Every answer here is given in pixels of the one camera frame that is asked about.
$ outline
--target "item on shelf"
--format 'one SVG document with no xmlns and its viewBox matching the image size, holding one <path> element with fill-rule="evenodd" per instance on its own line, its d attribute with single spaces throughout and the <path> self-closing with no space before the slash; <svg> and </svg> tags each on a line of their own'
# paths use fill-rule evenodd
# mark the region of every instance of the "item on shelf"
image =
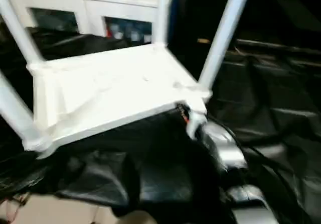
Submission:
<svg viewBox="0 0 321 224">
<path fill-rule="evenodd" d="M 125 20 L 117 18 L 106 18 L 107 37 L 126 39 L 136 43 L 151 42 L 151 23 Z"/>
</svg>

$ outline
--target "cabinet door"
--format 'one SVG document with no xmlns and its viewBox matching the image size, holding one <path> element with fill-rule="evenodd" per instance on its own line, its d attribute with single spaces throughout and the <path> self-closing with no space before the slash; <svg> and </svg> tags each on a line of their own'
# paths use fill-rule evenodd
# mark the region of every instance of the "cabinet door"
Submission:
<svg viewBox="0 0 321 224">
<path fill-rule="evenodd" d="M 112 2 L 86 1 L 91 32 L 97 36 L 107 36 L 105 18 L 126 19 L 153 23 L 156 7 L 120 4 Z"/>
<path fill-rule="evenodd" d="M 87 18 L 84 0 L 11 0 L 16 13 L 25 27 L 38 26 L 39 15 L 66 15 L 75 19 L 81 34 L 90 34 L 90 25 Z"/>
</svg>

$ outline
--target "black tarp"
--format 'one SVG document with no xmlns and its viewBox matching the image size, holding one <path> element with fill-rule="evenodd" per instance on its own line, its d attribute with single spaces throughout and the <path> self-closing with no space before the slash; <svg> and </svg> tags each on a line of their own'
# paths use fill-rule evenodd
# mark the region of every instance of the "black tarp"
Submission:
<svg viewBox="0 0 321 224">
<path fill-rule="evenodd" d="M 37 29 L 33 37 L 47 59 L 128 46 Z M 12 41 L 0 51 L 6 59 L 1 70 L 31 107 L 32 79 L 25 61 Z M 269 54 L 274 57 L 227 55 L 208 104 L 210 118 L 234 132 L 251 181 L 262 189 L 280 223 L 308 223 L 306 214 L 320 223 L 318 67 L 293 65 L 279 57 L 288 54 L 282 51 Z M 232 223 L 213 160 L 202 143 L 186 136 L 178 110 L 63 146 L 45 160 L 23 152 L 20 140 L 1 123 L 3 198 L 31 191 L 108 205 L 119 215 L 144 209 L 159 223 Z"/>
</svg>

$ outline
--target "white metal frame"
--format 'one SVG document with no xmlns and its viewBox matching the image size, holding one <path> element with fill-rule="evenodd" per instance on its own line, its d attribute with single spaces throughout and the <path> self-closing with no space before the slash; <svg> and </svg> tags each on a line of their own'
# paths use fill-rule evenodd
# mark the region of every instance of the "white metal frame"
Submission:
<svg viewBox="0 0 321 224">
<path fill-rule="evenodd" d="M 216 36 L 214 38 L 213 44 L 211 46 L 211 50 L 209 52 L 205 67 L 202 71 L 202 75 L 200 78 L 200 84 L 202 84 L 206 89 L 211 88 L 212 83 L 216 77 L 218 69 L 220 68 L 221 62 L 225 55 L 226 49 L 230 43 L 231 37 L 234 33 L 235 27 L 237 25 L 239 16 L 243 10 L 244 4 L 246 0 L 228 0 L 226 8 L 223 13 L 223 17 L 221 19 L 219 28 L 217 30 Z M 158 14 L 156 20 L 155 27 L 155 38 L 154 44 L 146 47 L 136 47 L 128 49 L 120 49 L 111 51 L 112 54 L 106 53 L 98 53 L 92 55 L 85 55 L 83 57 L 75 57 L 69 59 L 63 59 L 61 61 L 56 60 L 54 64 L 59 65 L 59 63 L 69 63 L 72 61 L 88 61 L 88 60 L 97 60 L 101 57 L 109 57 L 109 59 L 114 59 L 114 56 L 118 58 L 126 55 L 126 54 L 138 54 L 137 56 L 143 56 L 147 51 L 149 53 L 155 53 L 154 59 L 157 60 L 158 57 L 164 62 L 164 67 L 167 67 L 168 71 L 173 73 L 178 73 L 179 78 L 183 82 L 193 82 L 194 80 L 190 77 L 190 75 L 183 69 L 182 66 L 179 65 L 177 60 L 174 60 L 174 57 L 165 49 L 166 45 L 166 32 L 167 32 L 167 17 L 168 17 L 168 8 L 167 8 L 167 0 L 158 0 Z M 42 67 L 45 64 L 46 66 L 50 66 L 50 62 L 44 62 L 39 55 L 35 44 L 32 39 L 29 37 L 28 33 L 24 30 L 22 25 L 19 23 L 17 16 L 14 13 L 14 10 L 9 2 L 9 0 L 0 0 L 0 13 L 3 16 L 7 26 L 9 27 L 11 33 L 13 34 L 19 48 L 21 49 L 24 57 L 28 61 L 29 64 L 36 65 L 38 67 Z M 46 154 L 50 154 L 54 149 L 53 144 L 50 142 L 49 137 L 46 136 L 43 132 L 39 131 L 36 125 L 33 123 L 30 112 L 27 110 L 23 102 L 16 96 L 15 91 L 13 91 L 10 85 L 5 81 L 5 79 L 1 78 L 1 93 L 0 93 L 0 113 L 6 119 L 6 121 L 11 125 L 11 127 L 16 131 L 16 133 L 21 137 L 22 140 L 25 141 L 24 148 L 26 150 L 35 150 L 38 152 L 47 151 Z M 36 95 L 38 94 L 38 87 L 41 87 L 41 84 L 35 83 L 34 88 L 36 91 Z M 186 95 L 184 95 L 184 99 L 186 103 L 191 107 L 191 115 L 190 122 L 188 124 L 187 132 L 191 138 L 194 137 L 194 132 L 197 126 L 204 121 L 204 115 L 206 112 L 204 103 L 202 99 L 207 99 L 209 95 L 207 93 L 204 94 L 194 94 L 193 91 L 188 90 L 191 94 L 190 99 L 185 99 Z M 44 99 L 48 96 L 46 94 L 50 94 L 50 92 L 43 92 Z M 145 96 L 146 101 L 149 101 L 149 96 Z M 175 101 L 177 98 L 169 98 L 167 99 L 167 104 L 162 101 L 162 104 L 159 106 L 155 106 L 156 104 L 150 105 L 151 108 L 144 110 L 142 113 L 137 115 L 129 115 L 125 118 L 115 119 L 113 120 L 109 126 L 99 126 L 98 128 L 87 129 L 82 133 L 76 133 L 74 136 L 67 136 L 60 139 L 53 138 L 53 141 L 58 143 L 56 147 L 61 144 L 70 143 L 71 141 L 75 141 L 77 139 L 85 138 L 90 135 L 105 131 L 110 128 L 115 128 L 120 125 L 124 125 L 126 123 L 148 117 L 150 115 L 154 115 L 156 113 L 168 110 L 175 106 Z M 33 142 L 37 144 L 29 145 L 28 142 Z"/>
</svg>

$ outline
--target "silver metal part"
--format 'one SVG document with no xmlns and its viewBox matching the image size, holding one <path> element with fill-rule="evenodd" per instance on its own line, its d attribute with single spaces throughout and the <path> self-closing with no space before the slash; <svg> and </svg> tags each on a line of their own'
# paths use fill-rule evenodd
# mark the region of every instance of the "silver metal part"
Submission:
<svg viewBox="0 0 321 224">
<path fill-rule="evenodd" d="M 247 166 L 244 155 L 233 137 L 217 123 L 209 121 L 203 126 L 202 140 L 224 170 Z"/>
<path fill-rule="evenodd" d="M 255 206 L 232 210 L 237 224 L 278 224 L 273 211 L 258 187 L 253 185 L 237 186 L 228 190 L 227 193 L 236 204 L 256 201 Z"/>
<path fill-rule="evenodd" d="M 273 213 L 264 207 L 233 210 L 237 224 L 278 224 Z"/>
</svg>

